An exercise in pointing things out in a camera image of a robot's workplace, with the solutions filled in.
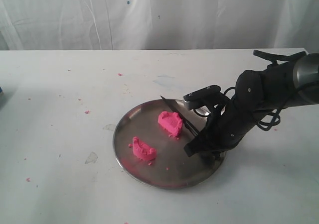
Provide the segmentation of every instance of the white curtain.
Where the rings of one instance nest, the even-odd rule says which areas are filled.
[[[319,0],[0,0],[0,49],[302,47]]]

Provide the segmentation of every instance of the white table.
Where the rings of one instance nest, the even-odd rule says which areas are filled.
[[[251,49],[0,52],[0,222],[318,223],[319,106],[284,110],[277,131],[254,128],[192,188],[146,186],[113,153],[112,130],[132,107],[225,90],[267,64]]]

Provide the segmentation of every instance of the pink play dough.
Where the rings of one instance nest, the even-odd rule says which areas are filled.
[[[170,133],[170,136],[173,137],[177,137],[183,127],[183,121],[176,112],[172,113],[163,111],[159,115],[158,122],[164,129],[166,129]]]
[[[139,138],[133,138],[133,154],[141,160],[151,161],[156,158],[156,149],[149,147]]]

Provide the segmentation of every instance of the robotic arm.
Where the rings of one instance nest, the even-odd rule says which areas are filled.
[[[219,156],[235,148],[255,125],[264,131],[278,125],[282,109],[319,103],[319,54],[283,56],[254,50],[253,55],[271,64],[264,71],[244,71],[236,87],[224,93],[213,85],[184,96],[188,110],[200,116],[204,115],[196,109],[206,106],[210,111],[205,128],[184,147],[189,157],[202,152]],[[229,99],[226,93],[231,89],[235,95]],[[263,122],[267,115],[272,120]]]

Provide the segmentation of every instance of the metal tray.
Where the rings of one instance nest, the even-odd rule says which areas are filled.
[[[205,126],[206,119],[186,110],[183,101],[171,100],[171,103],[199,130]],[[189,158],[183,148],[193,136],[183,127],[179,139],[169,137],[158,124],[162,111],[171,110],[162,100],[154,100],[136,106],[122,117],[113,137],[118,163],[133,178],[154,187],[180,189],[204,181],[221,165],[225,152],[217,160],[210,153]],[[134,136],[157,150],[157,158],[152,160],[151,166],[135,157],[132,148],[128,147]]]

